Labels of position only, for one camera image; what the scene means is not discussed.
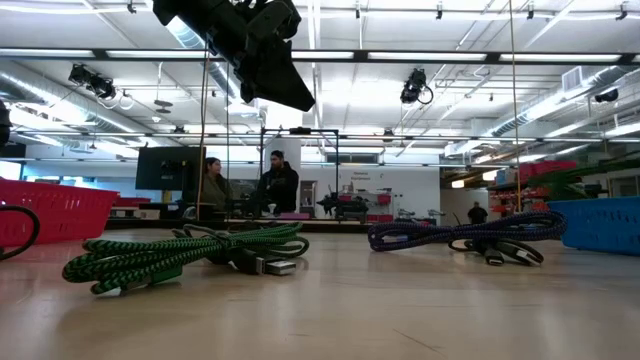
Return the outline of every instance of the shelf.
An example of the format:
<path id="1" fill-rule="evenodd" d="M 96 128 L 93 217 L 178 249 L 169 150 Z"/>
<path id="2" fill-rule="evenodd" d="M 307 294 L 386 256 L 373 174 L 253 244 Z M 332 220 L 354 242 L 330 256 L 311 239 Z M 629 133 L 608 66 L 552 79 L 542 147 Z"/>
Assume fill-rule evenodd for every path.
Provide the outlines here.
<path id="1" fill-rule="evenodd" d="M 524 189 L 527 187 L 527 184 L 520 184 L 520 189 Z M 518 188 L 518 183 L 509 183 L 502 185 L 494 185 L 487 187 L 488 191 L 501 191 L 501 190 L 516 190 Z"/>

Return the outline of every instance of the wooden table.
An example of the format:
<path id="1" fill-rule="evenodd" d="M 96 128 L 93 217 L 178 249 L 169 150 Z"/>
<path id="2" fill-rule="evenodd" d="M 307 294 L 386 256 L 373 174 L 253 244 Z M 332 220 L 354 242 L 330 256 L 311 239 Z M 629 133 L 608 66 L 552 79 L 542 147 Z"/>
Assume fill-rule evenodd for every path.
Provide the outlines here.
<path id="1" fill-rule="evenodd" d="M 166 230 L 104 238 L 158 240 Z M 205 261 L 176 281 L 95 297 L 69 284 L 78 244 L 0 263 L 0 358 L 634 359 L 640 259 L 536 247 L 543 267 L 491 267 L 431 245 L 374 253 L 364 235 L 308 234 L 293 276 Z"/>

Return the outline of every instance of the white wall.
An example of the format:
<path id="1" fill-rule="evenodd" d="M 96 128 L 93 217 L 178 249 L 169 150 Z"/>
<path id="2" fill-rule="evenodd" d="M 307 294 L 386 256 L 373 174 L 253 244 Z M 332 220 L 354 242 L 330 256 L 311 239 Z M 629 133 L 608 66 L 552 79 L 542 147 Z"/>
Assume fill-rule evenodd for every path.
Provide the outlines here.
<path id="1" fill-rule="evenodd" d="M 498 218 L 497 213 L 492 213 L 489 210 L 489 192 L 487 190 L 443 189 L 440 192 L 440 209 L 447 215 L 442 217 L 442 225 L 458 225 L 456 218 L 453 216 L 454 213 L 460 219 L 460 223 L 468 224 L 467 213 L 473 207 L 475 201 L 479 202 L 480 206 L 489 213 L 487 221 Z"/>
<path id="2" fill-rule="evenodd" d="M 367 173 L 368 175 L 354 176 L 354 172 Z M 227 176 L 227 169 L 224 163 L 222 173 L 225 177 Z M 318 200 L 329 193 L 328 185 L 331 185 L 332 190 L 336 190 L 335 167 L 333 166 L 303 166 L 298 173 L 300 180 L 318 182 L 316 187 Z M 25 166 L 24 175 L 97 177 L 105 188 L 120 191 L 123 196 L 138 196 L 138 194 L 143 193 L 140 190 L 135 190 L 135 163 L 30 162 Z M 257 179 L 258 176 L 257 164 L 231 164 L 229 169 L 230 179 Z M 126 178 L 127 180 L 119 181 L 115 178 Z M 342 185 L 349 185 L 352 178 L 368 178 L 368 180 L 353 181 L 356 189 L 373 191 L 383 187 L 392 188 L 393 192 L 398 194 L 398 197 L 394 198 L 396 212 L 399 208 L 404 208 L 409 211 L 415 211 L 417 216 L 427 216 L 429 209 L 440 209 L 440 172 L 438 168 L 347 166 L 340 168 L 340 188 Z M 159 192 L 152 196 L 154 200 L 158 197 Z M 318 206 L 316 213 L 321 216 L 324 211 Z"/>

